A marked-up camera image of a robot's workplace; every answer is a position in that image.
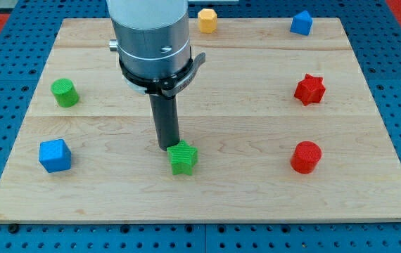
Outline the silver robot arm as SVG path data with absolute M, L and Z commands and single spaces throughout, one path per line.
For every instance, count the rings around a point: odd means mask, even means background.
M 190 71 L 187 0 L 108 0 L 121 71 L 142 94 L 168 93 Z

